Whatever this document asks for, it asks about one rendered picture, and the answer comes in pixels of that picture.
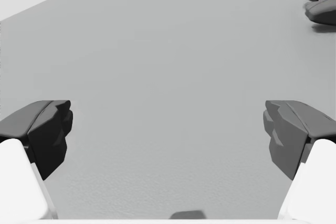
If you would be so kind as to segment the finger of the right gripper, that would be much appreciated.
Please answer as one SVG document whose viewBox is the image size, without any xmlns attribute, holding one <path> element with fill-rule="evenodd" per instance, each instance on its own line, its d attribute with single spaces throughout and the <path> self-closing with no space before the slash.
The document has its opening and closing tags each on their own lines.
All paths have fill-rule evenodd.
<svg viewBox="0 0 336 224">
<path fill-rule="evenodd" d="M 305 6 L 307 18 L 317 24 L 336 26 L 336 0 L 318 0 Z"/>
</svg>

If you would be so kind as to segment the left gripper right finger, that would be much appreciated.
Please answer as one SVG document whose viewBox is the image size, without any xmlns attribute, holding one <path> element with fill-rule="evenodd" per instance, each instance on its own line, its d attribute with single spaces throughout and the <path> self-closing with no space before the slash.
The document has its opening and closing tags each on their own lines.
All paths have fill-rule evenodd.
<svg viewBox="0 0 336 224">
<path fill-rule="evenodd" d="M 336 121 L 299 101 L 267 100 L 273 163 L 292 181 L 280 220 L 336 220 Z"/>
</svg>

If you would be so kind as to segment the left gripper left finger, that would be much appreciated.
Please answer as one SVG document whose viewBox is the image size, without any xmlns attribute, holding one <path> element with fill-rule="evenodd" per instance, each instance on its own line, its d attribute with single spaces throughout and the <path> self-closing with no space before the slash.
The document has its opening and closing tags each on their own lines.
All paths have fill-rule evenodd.
<svg viewBox="0 0 336 224">
<path fill-rule="evenodd" d="M 0 121 L 0 220 L 58 219 L 44 181 L 65 160 L 70 106 L 37 101 Z"/>
</svg>

